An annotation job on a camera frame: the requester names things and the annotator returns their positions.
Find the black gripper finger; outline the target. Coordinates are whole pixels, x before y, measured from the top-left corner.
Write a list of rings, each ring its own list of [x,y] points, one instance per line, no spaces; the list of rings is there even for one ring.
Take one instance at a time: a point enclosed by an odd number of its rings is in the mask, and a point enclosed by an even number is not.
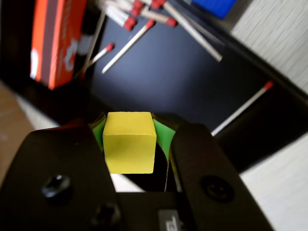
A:
[[[120,209],[86,123],[29,133],[0,189],[3,231],[118,231]]]

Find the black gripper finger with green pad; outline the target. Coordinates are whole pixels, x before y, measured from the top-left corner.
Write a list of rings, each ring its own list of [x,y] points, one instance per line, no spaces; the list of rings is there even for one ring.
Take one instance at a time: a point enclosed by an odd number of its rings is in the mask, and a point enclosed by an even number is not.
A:
[[[181,230],[273,229],[205,125],[177,123],[156,114],[153,119],[175,131],[168,167],[179,195]]]

